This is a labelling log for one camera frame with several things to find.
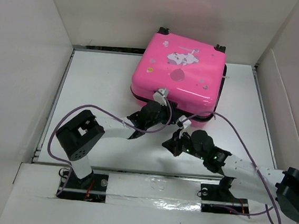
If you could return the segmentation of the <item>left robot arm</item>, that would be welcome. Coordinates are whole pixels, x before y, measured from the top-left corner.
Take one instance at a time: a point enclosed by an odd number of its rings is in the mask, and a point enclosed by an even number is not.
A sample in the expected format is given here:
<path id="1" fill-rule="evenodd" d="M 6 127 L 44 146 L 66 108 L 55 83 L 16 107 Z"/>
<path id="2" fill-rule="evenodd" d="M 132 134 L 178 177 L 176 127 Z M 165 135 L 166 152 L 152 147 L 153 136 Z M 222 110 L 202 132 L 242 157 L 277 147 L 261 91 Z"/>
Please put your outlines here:
<path id="1" fill-rule="evenodd" d="M 124 119 L 117 118 L 111 113 L 92 105 L 92 108 L 104 112 L 107 116 L 97 118 L 86 108 L 66 124 L 54 131 L 61 148 L 67 155 L 73 174 L 74 183 L 81 189 L 87 188 L 93 180 L 93 170 L 89 163 L 88 154 L 102 138 L 121 138 L 134 140 L 145 134 L 152 134 L 161 129 L 151 130 L 153 126 L 173 123 L 173 106 L 167 102 L 164 105 L 149 101 L 140 111 Z"/>

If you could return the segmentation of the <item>pink hard-shell suitcase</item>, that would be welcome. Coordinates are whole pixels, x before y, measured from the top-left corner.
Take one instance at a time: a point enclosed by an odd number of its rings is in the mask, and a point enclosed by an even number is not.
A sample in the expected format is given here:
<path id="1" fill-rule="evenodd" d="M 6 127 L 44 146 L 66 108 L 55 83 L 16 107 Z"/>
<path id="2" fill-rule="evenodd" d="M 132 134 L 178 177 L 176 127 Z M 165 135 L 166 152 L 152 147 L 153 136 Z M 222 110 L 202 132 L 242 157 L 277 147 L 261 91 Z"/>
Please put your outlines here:
<path id="1" fill-rule="evenodd" d="M 166 88 L 167 99 L 180 114 L 192 116 L 193 127 L 212 118 L 224 86 L 226 47 L 213 46 L 171 33 L 161 27 L 152 37 L 131 78 L 131 92 L 139 102 L 153 99 Z"/>

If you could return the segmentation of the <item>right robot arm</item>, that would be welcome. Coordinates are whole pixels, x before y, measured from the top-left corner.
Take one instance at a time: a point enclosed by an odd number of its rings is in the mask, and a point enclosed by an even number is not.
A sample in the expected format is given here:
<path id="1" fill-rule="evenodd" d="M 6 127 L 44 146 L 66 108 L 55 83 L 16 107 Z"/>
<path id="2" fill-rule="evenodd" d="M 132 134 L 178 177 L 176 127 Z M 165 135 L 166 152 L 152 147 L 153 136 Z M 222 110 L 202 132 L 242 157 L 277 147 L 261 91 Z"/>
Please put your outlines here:
<path id="1" fill-rule="evenodd" d="M 299 223 L 299 170 L 286 171 L 255 167 L 229 151 L 215 146 L 204 130 L 188 134 L 179 129 L 162 146 L 175 157 L 183 152 L 201 159 L 212 173 L 221 174 L 217 187 L 222 200 L 249 199 L 276 206 L 289 219 Z"/>

